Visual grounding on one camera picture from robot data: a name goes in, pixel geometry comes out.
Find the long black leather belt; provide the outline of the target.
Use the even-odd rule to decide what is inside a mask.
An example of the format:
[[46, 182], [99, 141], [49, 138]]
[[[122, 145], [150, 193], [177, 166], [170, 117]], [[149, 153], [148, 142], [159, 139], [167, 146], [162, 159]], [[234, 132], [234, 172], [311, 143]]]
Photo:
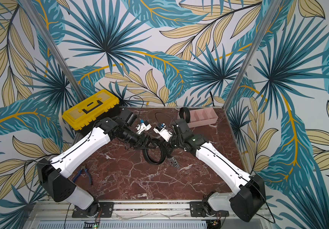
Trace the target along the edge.
[[174, 149], [168, 142], [152, 138], [142, 149], [142, 155], [151, 165], [160, 165], [167, 159], [172, 167], [179, 168], [177, 160], [172, 156]]

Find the black belt with buckle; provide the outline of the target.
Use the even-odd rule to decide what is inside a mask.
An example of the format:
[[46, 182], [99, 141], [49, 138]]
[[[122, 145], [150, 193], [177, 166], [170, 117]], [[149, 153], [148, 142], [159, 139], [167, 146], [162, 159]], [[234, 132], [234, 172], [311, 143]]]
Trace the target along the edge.
[[179, 117], [181, 119], [184, 119], [186, 121], [186, 123], [190, 123], [190, 121], [191, 121], [191, 114], [190, 114], [189, 108], [187, 108], [187, 107], [180, 108], [178, 114], [179, 114]]

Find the pink plastic divided organizer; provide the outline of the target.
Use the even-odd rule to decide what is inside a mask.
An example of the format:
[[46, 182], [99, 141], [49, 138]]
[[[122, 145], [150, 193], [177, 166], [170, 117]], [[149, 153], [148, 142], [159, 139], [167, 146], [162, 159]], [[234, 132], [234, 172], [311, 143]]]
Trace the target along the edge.
[[218, 120], [218, 115], [211, 107], [190, 110], [191, 121], [187, 123], [189, 128], [201, 127], [215, 124]]

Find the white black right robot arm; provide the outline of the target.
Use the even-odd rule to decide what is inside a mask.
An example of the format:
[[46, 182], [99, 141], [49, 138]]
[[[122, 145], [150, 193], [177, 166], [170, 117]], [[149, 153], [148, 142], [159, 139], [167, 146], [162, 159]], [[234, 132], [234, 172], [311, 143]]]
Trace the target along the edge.
[[231, 189], [231, 193], [214, 192], [204, 201], [208, 214], [219, 211], [232, 211], [241, 220], [249, 222], [266, 204], [265, 183], [259, 175], [243, 171], [201, 134], [194, 134], [184, 119], [170, 124], [169, 131], [164, 124], [155, 128], [171, 149], [181, 149], [191, 153], [210, 167]]

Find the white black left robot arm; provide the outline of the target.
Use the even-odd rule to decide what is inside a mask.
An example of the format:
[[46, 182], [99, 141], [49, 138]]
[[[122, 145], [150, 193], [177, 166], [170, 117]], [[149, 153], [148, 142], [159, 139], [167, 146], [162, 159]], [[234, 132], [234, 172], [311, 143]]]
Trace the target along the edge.
[[69, 177], [96, 150], [116, 138], [134, 149], [146, 149], [151, 138], [145, 132], [151, 129], [151, 125], [148, 121], [140, 120], [136, 131], [132, 131], [129, 127], [136, 118], [136, 114], [123, 109], [119, 116], [96, 121], [87, 136], [64, 153], [51, 160], [40, 160], [37, 163], [40, 185], [55, 202], [69, 202], [85, 211], [88, 217], [95, 216], [99, 212], [98, 201]]

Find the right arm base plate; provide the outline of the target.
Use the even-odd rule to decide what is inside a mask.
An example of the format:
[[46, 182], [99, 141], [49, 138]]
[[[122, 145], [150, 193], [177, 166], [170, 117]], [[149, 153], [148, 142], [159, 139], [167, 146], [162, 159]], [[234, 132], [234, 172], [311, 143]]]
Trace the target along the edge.
[[209, 204], [202, 201], [190, 201], [189, 205], [191, 217], [229, 217], [228, 211], [215, 211]]

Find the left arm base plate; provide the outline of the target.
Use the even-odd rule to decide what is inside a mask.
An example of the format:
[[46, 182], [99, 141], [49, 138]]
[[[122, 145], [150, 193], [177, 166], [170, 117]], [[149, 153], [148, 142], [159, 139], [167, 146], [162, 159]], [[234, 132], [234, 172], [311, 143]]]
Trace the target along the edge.
[[74, 206], [73, 218], [110, 218], [113, 213], [113, 202], [93, 202], [86, 210]]

